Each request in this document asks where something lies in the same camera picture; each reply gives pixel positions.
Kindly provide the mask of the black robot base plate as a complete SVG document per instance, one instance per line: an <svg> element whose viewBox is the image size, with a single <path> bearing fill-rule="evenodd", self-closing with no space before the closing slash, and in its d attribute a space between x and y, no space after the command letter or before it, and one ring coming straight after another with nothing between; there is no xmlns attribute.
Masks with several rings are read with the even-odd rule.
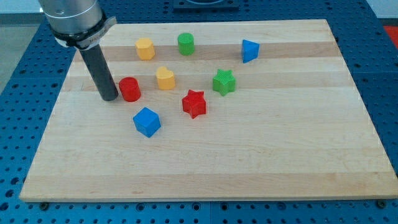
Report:
<svg viewBox="0 0 398 224"><path fill-rule="evenodd" d="M171 3L174 11L239 8L239 0L172 0Z"/></svg>

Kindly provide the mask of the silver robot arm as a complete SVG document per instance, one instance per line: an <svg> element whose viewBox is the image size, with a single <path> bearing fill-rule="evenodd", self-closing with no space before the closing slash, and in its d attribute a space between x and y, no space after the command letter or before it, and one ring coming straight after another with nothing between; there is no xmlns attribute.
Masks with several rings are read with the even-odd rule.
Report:
<svg viewBox="0 0 398 224"><path fill-rule="evenodd" d="M39 0L55 40L79 50L104 101L118 97L118 89L100 47L100 40L117 24L97 0Z"/></svg>

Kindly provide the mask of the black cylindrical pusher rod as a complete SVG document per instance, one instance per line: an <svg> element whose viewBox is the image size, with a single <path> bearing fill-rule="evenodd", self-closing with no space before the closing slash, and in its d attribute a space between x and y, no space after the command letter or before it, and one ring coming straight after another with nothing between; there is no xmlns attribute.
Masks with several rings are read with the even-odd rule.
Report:
<svg viewBox="0 0 398 224"><path fill-rule="evenodd" d="M104 101L113 101L118 97L118 89L109 70L102 49L96 45L90 49L80 50L83 61L94 81L100 97Z"/></svg>

